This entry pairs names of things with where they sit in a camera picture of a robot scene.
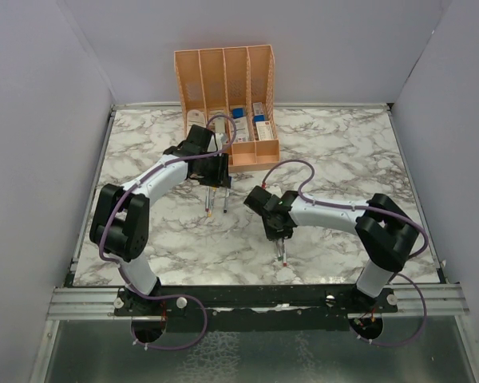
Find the green pen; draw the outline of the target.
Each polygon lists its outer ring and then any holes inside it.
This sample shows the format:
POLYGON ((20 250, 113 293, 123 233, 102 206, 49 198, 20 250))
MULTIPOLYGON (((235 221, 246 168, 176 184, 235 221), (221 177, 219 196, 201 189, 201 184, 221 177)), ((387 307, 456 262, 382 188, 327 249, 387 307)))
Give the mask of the green pen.
POLYGON ((275 241, 275 249, 276 249, 276 259, 280 262, 283 261, 283 240, 277 239, 275 241))

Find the yellow pen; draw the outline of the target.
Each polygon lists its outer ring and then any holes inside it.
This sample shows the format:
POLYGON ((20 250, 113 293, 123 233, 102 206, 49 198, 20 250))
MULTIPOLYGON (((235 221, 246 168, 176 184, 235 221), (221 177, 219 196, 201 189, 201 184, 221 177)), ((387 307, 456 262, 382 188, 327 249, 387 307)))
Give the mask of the yellow pen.
POLYGON ((216 190, 215 188, 209 188, 208 190, 208 217, 212 216, 212 211, 215 202, 216 190))

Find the blue pen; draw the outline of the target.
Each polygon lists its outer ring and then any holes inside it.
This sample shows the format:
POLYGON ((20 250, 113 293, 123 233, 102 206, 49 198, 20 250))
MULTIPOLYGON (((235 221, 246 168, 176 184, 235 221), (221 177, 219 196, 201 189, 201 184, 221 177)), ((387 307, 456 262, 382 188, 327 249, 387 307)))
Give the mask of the blue pen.
POLYGON ((229 197, 230 197, 230 193, 231 193, 231 189, 229 188, 229 177, 228 177, 228 185, 225 188, 224 207, 223 207, 223 213, 224 214, 228 212, 229 197))

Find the purple pen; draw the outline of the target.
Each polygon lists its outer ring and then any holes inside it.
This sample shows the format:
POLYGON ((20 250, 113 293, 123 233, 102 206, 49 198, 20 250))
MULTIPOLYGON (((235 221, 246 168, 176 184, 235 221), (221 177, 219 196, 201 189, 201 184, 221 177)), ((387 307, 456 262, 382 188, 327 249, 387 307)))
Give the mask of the purple pen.
POLYGON ((209 211, 209 193, 210 193, 210 187, 206 187, 205 200, 204 200, 204 210, 207 213, 209 211))

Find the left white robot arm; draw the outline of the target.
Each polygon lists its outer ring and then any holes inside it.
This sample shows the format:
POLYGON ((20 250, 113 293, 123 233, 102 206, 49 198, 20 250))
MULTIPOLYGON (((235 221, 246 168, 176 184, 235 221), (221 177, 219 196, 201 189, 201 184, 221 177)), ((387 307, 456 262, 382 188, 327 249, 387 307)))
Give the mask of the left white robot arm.
POLYGON ((216 134, 193 125, 185 140, 163 152, 147 171, 122 185, 106 184, 100 191, 89 239, 99 256, 116 263, 126 287, 134 292, 140 313, 155 313, 160 305, 160 279, 144 254, 150 210, 156 201, 186 180, 211 188, 230 188, 229 155, 216 154, 216 134))

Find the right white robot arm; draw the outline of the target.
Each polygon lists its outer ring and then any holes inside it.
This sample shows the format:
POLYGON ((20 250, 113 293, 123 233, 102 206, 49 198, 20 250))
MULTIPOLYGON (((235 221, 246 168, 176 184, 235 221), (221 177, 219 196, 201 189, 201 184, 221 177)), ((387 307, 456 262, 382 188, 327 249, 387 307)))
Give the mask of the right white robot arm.
POLYGON ((350 293, 352 306, 368 312, 390 279, 403 269, 419 236, 418 225, 387 195, 360 203, 312 199, 297 191, 278 197, 256 186, 244 204, 261 217, 267 239, 283 241, 297 227, 323 227, 357 235, 369 261, 350 293))

